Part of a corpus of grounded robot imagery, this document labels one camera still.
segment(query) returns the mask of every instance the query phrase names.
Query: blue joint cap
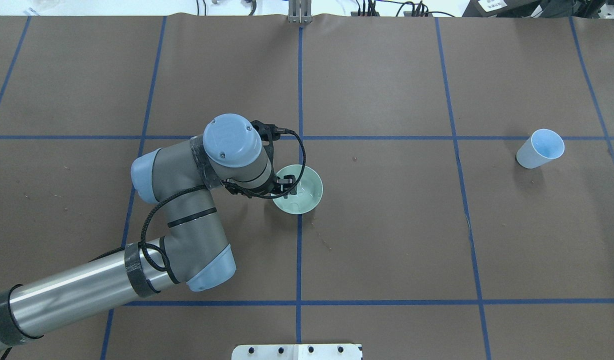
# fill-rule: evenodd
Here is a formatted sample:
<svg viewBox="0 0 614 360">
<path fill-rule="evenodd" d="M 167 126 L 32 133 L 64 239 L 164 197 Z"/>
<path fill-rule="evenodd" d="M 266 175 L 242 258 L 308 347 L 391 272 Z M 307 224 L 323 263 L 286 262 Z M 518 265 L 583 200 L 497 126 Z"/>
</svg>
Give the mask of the blue joint cap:
<svg viewBox="0 0 614 360">
<path fill-rule="evenodd" d="M 131 182 L 134 189 L 138 192 L 138 196 L 148 204 L 158 204 L 154 188 L 152 187 L 152 170 L 154 170 L 154 160 L 156 155 L 162 148 L 146 153 L 131 164 Z"/>
<path fill-rule="evenodd" d="M 261 135 L 239 114 L 221 114 L 202 133 L 202 146 L 217 164 L 239 168 L 254 162 L 262 150 Z"/>
<path fill-rule="evenodd" d="M 214 257 L 204 269 L 187 281 L 189 289 L 193 292 L 217 287 L 234 276 L 236 262 L 232 253 L 232 244 L 228 244 L 218 256 Z"/>
</svg>

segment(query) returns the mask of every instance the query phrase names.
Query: metal bracket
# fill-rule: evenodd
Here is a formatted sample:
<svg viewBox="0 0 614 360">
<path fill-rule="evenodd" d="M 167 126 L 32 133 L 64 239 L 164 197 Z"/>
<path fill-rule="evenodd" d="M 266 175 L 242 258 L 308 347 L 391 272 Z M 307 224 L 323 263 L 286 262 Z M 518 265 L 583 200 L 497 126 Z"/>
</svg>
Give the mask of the metal bracket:
<svg viewBox="0 0 614 360">
<path fill-rule="evenodd" d="M 312 0 L 289 0 L 289 23 L 309 24 L 312 22 Z"/>
<path fill-rule="evenodd" d="M 361 344 L 239 345 L 231 360 L 362 360 Z"/>
</svg>

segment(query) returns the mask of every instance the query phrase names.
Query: table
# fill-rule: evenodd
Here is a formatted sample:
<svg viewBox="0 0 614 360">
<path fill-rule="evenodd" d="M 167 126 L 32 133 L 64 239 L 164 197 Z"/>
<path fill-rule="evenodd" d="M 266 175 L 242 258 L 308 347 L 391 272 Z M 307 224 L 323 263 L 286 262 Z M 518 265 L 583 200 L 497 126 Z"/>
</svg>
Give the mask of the table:
<svg viewBox="0 0 614 360">
<path fill-rule="evenodd" d="M 614 21 L 286 21 L 0 18 L 0 291 L 136 242 L 132 161 L 218 114 L 298 130 L 324 183 L 302 216 L 214 190 L 234 278 L 10 358 L 351 342 L 367 359 L 614 359 Z M 565 155 L 521 168 L 538 128 Z M 296 142 L 275 161 L 297 163 Z M 165 233 L 157 216 L 147 237 Z"/>
</svg>

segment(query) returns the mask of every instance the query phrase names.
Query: light green bowl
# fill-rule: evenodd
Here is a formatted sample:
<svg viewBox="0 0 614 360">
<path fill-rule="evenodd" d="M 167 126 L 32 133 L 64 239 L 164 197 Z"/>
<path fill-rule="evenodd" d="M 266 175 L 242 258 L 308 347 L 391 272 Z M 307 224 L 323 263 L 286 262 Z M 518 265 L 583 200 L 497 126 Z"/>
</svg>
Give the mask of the light green bowl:
<svg viewBox="0 0 614 360">
<path fill-rule="evenodd" d="M 280 178 L 285 175 L 298 175 L 301 173 L 300 164 L 285 166 L 278 173 Z M 302 178 L 296 186 L 296 194 L 289 194 L 287 198 L 279 197 L 273 199 L 273 203 L 282 211 L 288 214 L 305 214 L 311 212 L 323 197 L 323 180 L 313 168 L 305 166 Z"/>
</svg>

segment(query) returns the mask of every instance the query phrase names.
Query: black tape wrap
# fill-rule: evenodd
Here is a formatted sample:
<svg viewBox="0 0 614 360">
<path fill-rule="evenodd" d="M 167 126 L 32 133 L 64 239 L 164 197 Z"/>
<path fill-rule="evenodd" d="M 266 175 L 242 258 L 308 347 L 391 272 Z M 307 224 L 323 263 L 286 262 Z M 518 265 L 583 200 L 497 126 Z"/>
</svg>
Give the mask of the black tape wrap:
<svg viewBox="0 0 614 360">
<path fill-rule="evenodd" d="M 160 293 L 160 291 L 154 289 L 152 282 L 145 277 L 140 249 L 135 243 L 128 244 L 124 248 L 124 271 L 127 273 L 129 284 L 138 296 L 144 298 Z"/>
<path fill-rule="evenodd" d="M 218 177 L 218 174 L 216 174 L 214 167 L 212 166 L 211 162 L 209 162 L 209 156 L 205 152 L 203 137 L 200 135 L 192 137 L 189 140 L 189 145 L 191 147 L 193 161 L 195 162 L 195 166 L 198 168 L 198 173 L 200 174 L 202 183 L 207 186 L 208 190 L 222 187 L 223 182 L 221 181 L 220 177 Z"/>
<path fill-rule="evenodd" d="M 43 335 L 32 336 L 25 333 L 21 330 L 14 314 L 12 314 L 12 305 L 10 304 L 12 292 L 19 287 L 22 287 L 22 285 L 17 284 L 9 290 L 0 292 L 0 342 L 10 347 L 21 346 L 43 337 Z"/>
</svg>

